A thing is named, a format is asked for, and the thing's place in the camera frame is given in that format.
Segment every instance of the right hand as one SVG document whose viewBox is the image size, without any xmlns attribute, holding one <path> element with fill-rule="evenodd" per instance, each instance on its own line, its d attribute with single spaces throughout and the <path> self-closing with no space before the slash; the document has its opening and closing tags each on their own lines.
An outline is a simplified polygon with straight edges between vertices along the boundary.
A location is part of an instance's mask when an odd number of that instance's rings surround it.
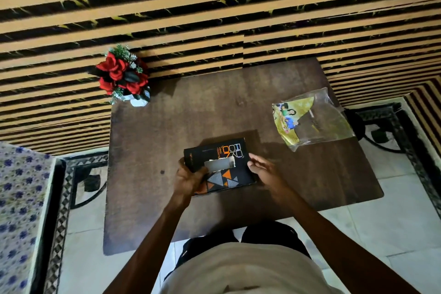
<svg viewBox="0 0 441 294">
<path fill-rule="evenodd" d="M 286 180 L 282 178 L 276 166 L 267 159 L 254 154 L 250 155 L 248 167 L 250 171 L 256 173 L 262 180 L 266 189 L 271 192 L 273 199 L 277 202 L 283 202 L 287 194 L 293 190 L 289 187 Z"/>
</svg>

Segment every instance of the gray triangle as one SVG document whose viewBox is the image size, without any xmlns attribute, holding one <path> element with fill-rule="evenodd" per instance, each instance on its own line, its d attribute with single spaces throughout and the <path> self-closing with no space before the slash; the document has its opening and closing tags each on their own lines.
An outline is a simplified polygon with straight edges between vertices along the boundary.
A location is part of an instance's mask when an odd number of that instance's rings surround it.
<svg viewBox="0 0 441 294">
<path fill-rule="evenodd" d="M 213 174 L 207 181 L 212 182 L 213 184 L 223 186 L 222 174 L 220 171 Z"/>
<path fill-rule="evenodd" d="M 228 183 L 228 187 L 236 187 L 237 185 L 239 185 L 239 183 L 237 181 L 234 180 L 229 180 L 227 179 L 227 183 Z"/>
</svg>

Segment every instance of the person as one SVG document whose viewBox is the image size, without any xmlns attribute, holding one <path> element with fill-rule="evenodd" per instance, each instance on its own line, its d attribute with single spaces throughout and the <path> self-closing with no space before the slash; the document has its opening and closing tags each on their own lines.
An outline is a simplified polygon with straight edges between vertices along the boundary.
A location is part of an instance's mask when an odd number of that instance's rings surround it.
<svg viewBox="0 0 441 294">
<path fill-rule="evenodd" d="M 250 154 L 256 173 L 274 201 L 290 209 L 331 269 L 352 294 L 417 294 L 392 269 L 317 213 L 268 160 Z M 184 209 L 207 173 L 179 162 L 174 192 L 139 248 L 104 294 L 150 294 Z M 238 242 L 232 231 L 188 240 L 161 293 L 334 294 L 295 231 L 279 222 L 249 226 Z"/>
</svg>

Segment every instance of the white t-shirt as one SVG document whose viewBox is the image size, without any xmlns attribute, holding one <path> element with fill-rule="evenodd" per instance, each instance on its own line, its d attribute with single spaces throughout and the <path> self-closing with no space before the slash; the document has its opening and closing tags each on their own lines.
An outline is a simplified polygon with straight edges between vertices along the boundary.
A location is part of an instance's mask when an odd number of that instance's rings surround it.
<svg viewBox="0 0 441 294">
<path fill-rule="evenodd" d="M 269 244 L 224 243 L 173 271 L 161 294 L 341 294 L 304 254 Z"/>
</svg>

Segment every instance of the left hand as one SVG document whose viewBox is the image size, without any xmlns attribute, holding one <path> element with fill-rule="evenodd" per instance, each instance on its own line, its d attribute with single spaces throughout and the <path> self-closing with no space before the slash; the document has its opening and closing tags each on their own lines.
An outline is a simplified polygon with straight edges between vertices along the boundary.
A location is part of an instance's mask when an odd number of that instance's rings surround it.
<svg viewBox="0 0 441 294">
<path fill-rule="evenodd" d="M 184 158 L 179 160 L 179 168 L 176 172 L 176 181 L 173 186 L 173 196 L 170 202 L 175 206 L 187 208 L 191 197 L 195 194 L 201 184 L 202 178 L 208 173 L 204 166 L 195 173 L 192 173 L 184 164 Z"/>
</svg>

